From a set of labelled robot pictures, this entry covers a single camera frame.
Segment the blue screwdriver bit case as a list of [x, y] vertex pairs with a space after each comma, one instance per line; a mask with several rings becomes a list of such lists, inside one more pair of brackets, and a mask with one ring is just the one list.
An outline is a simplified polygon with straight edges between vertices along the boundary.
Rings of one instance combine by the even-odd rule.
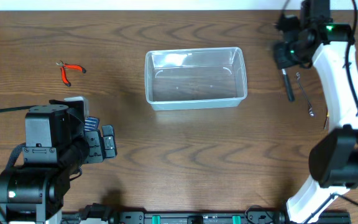
[[95, 117], [87, 117], [85, 119], [85, 131], [95, 131], [98, 129], [99, 119]]

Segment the claw hammer black handle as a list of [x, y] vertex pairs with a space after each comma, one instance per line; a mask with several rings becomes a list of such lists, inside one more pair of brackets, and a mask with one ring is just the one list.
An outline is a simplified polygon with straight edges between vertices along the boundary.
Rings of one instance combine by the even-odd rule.
[[283, 81], [285, 84], [285, 89], [286, 89], [288, 100], [289, 100], [289, 102], [293, 102], [295, 100], [295, 97], [293, 94], [289, 76], [287, 75], [287, 72], [284, 68], [282, 69], [282, 74], [283, 74]]

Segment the silver offset wrench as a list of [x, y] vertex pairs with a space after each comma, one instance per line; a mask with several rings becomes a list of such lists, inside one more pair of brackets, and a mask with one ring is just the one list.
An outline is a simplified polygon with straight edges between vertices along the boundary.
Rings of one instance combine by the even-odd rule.
[[303, 88], [303, 85], [301, 84], [301, 81], [300, 81], [300, 78], [301, 78], [301, 74], [299, 72], [296, 73], [296, 81], [297, 81], [297, 84], [305, 98], [305, 100], [307, 101], [307, 104], [308, 104], [308, 113], [311, 117], [314, 117], [314, 111], [313, 111], [313, 105], [311, 104], [311, 101], [310, 99], [308, 98], [308, 95], [306, 94], [306, 91], [304, 90]]

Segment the yellow black screwdriver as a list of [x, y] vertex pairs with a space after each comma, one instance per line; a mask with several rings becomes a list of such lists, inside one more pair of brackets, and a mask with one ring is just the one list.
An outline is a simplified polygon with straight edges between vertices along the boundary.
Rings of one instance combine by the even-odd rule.
[[326, 118], [324, 120], [324, 127], [323, 129], [327, 129], [329, 123], [329, 113], [326, 114]]

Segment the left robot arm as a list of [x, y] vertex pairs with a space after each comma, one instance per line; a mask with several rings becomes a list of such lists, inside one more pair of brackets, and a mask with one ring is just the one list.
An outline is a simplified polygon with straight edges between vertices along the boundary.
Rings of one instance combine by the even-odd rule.
[[25, 142], [0, 174], [0, 223], [60, 223], [82, 165], [117, 156], [115, 131], [89, 115], [83, 96], [26, 106]]

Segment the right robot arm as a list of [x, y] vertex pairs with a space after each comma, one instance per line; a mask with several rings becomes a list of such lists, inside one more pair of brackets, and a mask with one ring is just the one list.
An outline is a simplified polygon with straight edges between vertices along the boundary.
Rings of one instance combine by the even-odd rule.
[[348, 213], [329, 212], [337, 199], [358, 188], [358, 69], [355, 24], [336, 23], [330, 3], [305, 0], [299, 16], [281, 14], [274, 45], [279, 70], [314, 68], [328, 110], [328, 135], [310, 151], [309, 177], [272, 223], [349, 223]]

